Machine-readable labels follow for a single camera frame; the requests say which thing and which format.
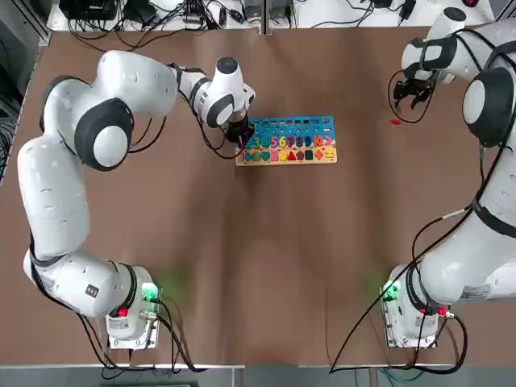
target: black joint cap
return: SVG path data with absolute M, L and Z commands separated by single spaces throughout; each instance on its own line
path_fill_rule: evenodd
M 239 67 L 239 64 L 233 58 L 226 56 L 220 58 L 217 62 L 217 70 L 223 74 L 232 74 Z
M 447 18 L 455 22 L 463 22 L 464 20 L 466 20 L 466 14 L 459 8 L 455 8 L 453 6 L 444 8 L 444 14 Z

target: colorful shape block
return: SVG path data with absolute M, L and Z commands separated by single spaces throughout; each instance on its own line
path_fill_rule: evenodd
M 316 158 L 317 160 L 321 160 L 323 157 L 324 157 L 324 153 L 323 153 L 323 151 L 321 151 L 321 149 L 318 149 L 318 150 L 315 152 L 315 158 Z
M 333 158 L 335 157 L 335 148 L 333 148 L 333 147 L 325 148 L 324 153 L 328 160 L 333 160 Z
M 255 129 L 243 152 L 235 145 L 236 165 L 330 164 L 337 161 L 332 117 L 249 119 Z
M 261 139 L 260 139 L 260 144 L 263 148 L 268 148 L 268 146 L 271 144 L 271 138 L 264 135 Z

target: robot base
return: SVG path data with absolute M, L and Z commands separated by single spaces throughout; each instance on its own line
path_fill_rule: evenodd
M 399 265 L 391 272 L 389 280 L 385 283 L 381 292 L 390 286 L 381 301 L 381 316 L 385 325 L 385 336 L 389 347 L 417 347 L 421 330 L 420 348 L 435 347 L 435 334 L 437 332 L 437 314 L 427 315 L 416 310 L 406 291 L 406 275 L 393 282 L 393 279 L 404 269 L 405 265 Z
M 150 302 L 159 299 L 157 286 L 145 268 L 133 266 L 137 289 L 135 300 L 127 310 L 127 316 L 106 316 L 106 329 L 111 349 L 149 349 L 157 346 L 159 323 L 156 316 L 159 304 Z

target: small red object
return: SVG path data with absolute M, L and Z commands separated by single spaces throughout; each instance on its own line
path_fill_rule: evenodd
M 127 317 L 127 308 L 119 308 L 119 317 Z

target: metal bracket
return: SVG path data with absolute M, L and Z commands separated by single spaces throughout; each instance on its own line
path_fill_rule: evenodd
M 262 0 L 261 2 L 261 34 L 272 35 L 273 30 L 270 24 L 270 0 Z

